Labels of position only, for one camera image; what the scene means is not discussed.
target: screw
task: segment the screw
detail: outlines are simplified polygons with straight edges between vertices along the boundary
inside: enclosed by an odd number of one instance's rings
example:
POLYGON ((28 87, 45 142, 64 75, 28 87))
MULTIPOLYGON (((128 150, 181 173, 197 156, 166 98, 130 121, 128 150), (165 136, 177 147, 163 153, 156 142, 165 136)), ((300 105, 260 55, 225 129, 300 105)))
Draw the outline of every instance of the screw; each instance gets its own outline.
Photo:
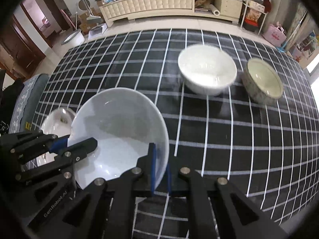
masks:
POLYGON ((72 177, 72 174, 71 174, 70 172, 65 172, 65 173, 63 174, 63 176, 64 176, 64 178, 69 179, 69 178, 72 177))
POLYGON ((16 180, 17 180, 17 181, 21 180, 21 174, 19 174, 19 173, 16 174, 16 180))
POLYGON ((182 167, 180 171, 182 174, 189 174, 190 173, 190 169, 188 167, 182 167))
POLYGON ((141 171, 142 171, 142 169, 140 167, 134 167, 132 169, 132 173, 134 173, 134 174, 140 174, 141 171))
POLYGON ((94 180, 94 184, 97 185, 97 186, 101 186, 101 185, 103 185, 103 183, 104 183, 104 179, 103 178, 96 178, 94 180))
POLYGON ((228 183, 228 180, 224 177, 220 177, 217 179, 217 182, 220 184, 220 185, 226 185, 228 183))

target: black checkered tablecloth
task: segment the black checkered tablecloth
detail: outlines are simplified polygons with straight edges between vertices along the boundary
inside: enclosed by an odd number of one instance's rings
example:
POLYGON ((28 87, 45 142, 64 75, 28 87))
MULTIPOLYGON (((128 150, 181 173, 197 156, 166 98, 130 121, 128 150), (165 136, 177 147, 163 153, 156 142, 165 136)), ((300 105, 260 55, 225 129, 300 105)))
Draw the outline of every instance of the black checkered tablecloth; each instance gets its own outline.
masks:
MULTIPOLYGON (((77 112, 90 97, 112 87, 148 96, 165 119, 170 154, 203 175, 227 177, 278 224, 315 197, 318 111, 303 71, 286 54, 237 36, 192 29, 99 39, 63 57, 39 101, 34 129, 54 109, 65 106, 77 112), (219 47, 236 63, 237 80, 220 96, 196 95, 182 82, 178 55, 197 43, 219 47), (252 57, 269 63, 284 84, 274 106, 254 103, 242 85, 242 70, 252 57)), ((134 237, 186 238, 186 221, 185 199, 157 192, 136 205, 134 237)))

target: wooden door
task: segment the wooden door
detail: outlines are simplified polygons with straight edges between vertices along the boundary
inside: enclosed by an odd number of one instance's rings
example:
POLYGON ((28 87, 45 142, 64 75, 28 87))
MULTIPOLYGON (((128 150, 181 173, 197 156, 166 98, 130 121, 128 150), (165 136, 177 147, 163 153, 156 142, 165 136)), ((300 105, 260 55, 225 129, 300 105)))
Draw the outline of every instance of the wooden door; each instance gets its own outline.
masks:
POLYGON ((49 8, 50 12, 52 13, 52 16, 57 21, 58 25, 61 27, 61 29, 67 30, 70 28, 66 20, 64 19, 62 13, 60 12, 58 6, 55 4, 54 0, 44 0, 45 4, 49 8))
POLYGON ((9 24, 2 29, 0 43, 17 64, 29 74, 32 74, 45 58, 45 55, 26 34, 14 16, 9 24))

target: pink gift bag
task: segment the pink gift bag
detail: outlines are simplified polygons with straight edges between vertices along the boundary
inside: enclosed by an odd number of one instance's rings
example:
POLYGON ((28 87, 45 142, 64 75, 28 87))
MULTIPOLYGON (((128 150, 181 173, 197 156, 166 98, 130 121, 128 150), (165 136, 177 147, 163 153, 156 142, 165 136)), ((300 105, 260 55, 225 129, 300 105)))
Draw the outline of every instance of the pink gift bag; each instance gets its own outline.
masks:
POLYGON ((263 34, 263 37, 275 47, 280 47, 286 40, 286 35, 283 33, 283 29, 280 25, 276 27, 270 24, 268 30, 263 34))

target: bowl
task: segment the bowl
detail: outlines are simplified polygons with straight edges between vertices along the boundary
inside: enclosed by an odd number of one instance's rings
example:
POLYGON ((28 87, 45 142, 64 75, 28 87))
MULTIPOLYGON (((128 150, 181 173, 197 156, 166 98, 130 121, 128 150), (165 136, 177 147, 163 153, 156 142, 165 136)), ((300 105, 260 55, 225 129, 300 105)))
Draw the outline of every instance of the bowl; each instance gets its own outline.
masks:
POLYGON ((161 182, 169 156, 168 132, 162 114, 144 94, 111 88, 91 97, 78 111, 68 146, 93 137, 97 148, 75 164, 75 179, 85 188, 94 179, 118 178, 156 146, 155 188, 161 182))
POLYGON ((208 45, 191 45, 178 56, 185 85, 193 92, 218 95, 236 80, 237 68, 226 52, 208 45))
MULTIPOLYGON (((41 130, 43 134, 54 134, 63 137, 71 134, 71 124, 75 118, 75 112, 71 109, 60 107, 52 111, 43 121, 41 130)), ((55 153, 46 152, 36 158, 38 166, 54 161, 55 153)))
POLYGON ((281 98, 284 87, 276 71, 264 60, 252 58, 242 75, 242 83, 257 103, 273 105, 281 98))

